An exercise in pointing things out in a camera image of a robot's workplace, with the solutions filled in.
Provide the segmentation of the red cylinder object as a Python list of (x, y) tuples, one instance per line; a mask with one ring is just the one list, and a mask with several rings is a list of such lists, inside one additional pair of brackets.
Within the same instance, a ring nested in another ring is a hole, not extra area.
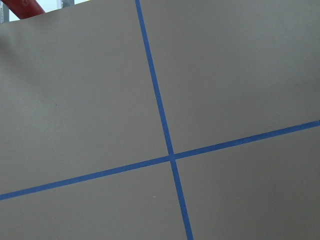
[(2, 0), (2, 2), (20, 20), (46, 13), (36, 0)]

